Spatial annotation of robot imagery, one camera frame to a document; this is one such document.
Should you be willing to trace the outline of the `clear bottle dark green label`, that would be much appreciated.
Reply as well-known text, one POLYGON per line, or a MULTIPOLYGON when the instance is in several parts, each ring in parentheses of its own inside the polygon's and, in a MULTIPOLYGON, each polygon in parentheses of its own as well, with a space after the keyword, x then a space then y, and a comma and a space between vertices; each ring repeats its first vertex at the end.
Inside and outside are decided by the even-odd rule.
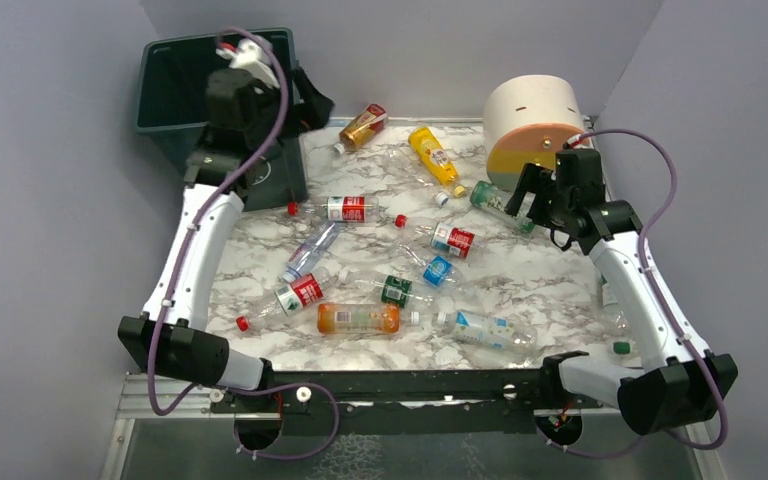
POLYGON ((402 310, 431 311, 435 308, 434 291, 424 283, 375 270, 343 269, 340 285, 355 287, 381 303, 393 304, 402 310))

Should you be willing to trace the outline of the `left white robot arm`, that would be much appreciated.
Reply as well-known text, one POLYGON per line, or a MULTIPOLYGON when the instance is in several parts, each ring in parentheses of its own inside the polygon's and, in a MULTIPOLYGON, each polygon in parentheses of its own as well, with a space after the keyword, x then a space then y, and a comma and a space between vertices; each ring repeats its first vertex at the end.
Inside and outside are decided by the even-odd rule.
POLYGON ((117 336, 150 377, 257 391, 268 360, 233 350, 207 330, 209 298, 224 245, 244 210, 249 169, 283 160, 286 145, 323 128, 334 108, 297 67, 290 76, 251 67, 212 72, 204 124, 186 160, 183 206, 157 287, 117 336))

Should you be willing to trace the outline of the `orange drink bottle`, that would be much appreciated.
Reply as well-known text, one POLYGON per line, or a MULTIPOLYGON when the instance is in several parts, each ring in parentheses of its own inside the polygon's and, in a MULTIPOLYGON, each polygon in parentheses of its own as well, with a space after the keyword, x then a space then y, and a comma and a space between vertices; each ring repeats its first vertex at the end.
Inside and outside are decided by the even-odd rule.
POLYGON ((405 325, 418 326, 422 315, 390 303, 322 303, 317 308, 317 329, 321 334, 393 335, 405 325))

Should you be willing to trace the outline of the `clear bottle red white label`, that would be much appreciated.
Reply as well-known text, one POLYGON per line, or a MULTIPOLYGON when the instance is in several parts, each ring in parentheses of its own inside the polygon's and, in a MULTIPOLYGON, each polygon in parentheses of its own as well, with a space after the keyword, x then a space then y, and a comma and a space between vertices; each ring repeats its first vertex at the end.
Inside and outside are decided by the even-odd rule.
POLYGON ((398 215, 393 224, 411 246, 428 247, 460 259, 477 258, 486 251, 481 236, 447 220, 398 215))

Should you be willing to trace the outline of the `clear bottle light blue label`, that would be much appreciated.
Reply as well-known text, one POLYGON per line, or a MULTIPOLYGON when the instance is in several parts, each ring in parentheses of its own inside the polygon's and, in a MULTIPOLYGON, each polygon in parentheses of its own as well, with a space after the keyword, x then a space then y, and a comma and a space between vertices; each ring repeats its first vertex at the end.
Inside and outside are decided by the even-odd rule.
POLYGON ((466 310, 439 313, 432 321, 436 331, 457 342, 505 351, 531 351, 537 333, 527 325, 466 310))

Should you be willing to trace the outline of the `clear bottle green cap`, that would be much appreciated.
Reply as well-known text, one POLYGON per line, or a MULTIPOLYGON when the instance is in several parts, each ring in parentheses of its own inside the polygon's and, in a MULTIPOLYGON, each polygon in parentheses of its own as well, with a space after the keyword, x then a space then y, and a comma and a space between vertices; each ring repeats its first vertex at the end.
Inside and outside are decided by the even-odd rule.
POLYGON ((630 355, 632 353, 632 338, 617 297, 602 274, 598 273, 596 278, 600 319, 613 338, 611 350, 615 355, 630 355))

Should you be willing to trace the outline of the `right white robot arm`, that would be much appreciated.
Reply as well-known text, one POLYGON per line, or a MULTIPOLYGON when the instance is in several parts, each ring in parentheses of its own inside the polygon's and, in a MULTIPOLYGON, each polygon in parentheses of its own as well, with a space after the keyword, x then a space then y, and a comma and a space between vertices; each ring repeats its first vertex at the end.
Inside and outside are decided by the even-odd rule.
POLYGON ((599 361, 584 352, 552 356, 541 368, 541 393, 554 404, 584 395, 620 411, 638 435, 718 416, 738 369, 698 335, 656 269, 644 226, 624 200, 607 198, 600 154, 556 153, 552 169, 524 165, 506 212, 567 234, 612 288, 636 342, 641 368, 599 361))

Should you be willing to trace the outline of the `green tinted plastic bottle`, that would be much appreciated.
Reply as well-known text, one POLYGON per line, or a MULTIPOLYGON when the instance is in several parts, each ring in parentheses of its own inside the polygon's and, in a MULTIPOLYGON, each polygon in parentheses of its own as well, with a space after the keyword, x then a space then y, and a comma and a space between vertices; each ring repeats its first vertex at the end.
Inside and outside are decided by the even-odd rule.
POLYGON ((517 230, 524 235, 530 235, 536 227, 527 216, 532 200, 529 197, 526 197, 523 200, 518 213, 515 216, 511 216, 505 211, 511 197, 512 195, 510 193, 499 189, 487 181, 480 180, 472 189, 470 203, 474 207, 493 216, 514 230, 517 230))

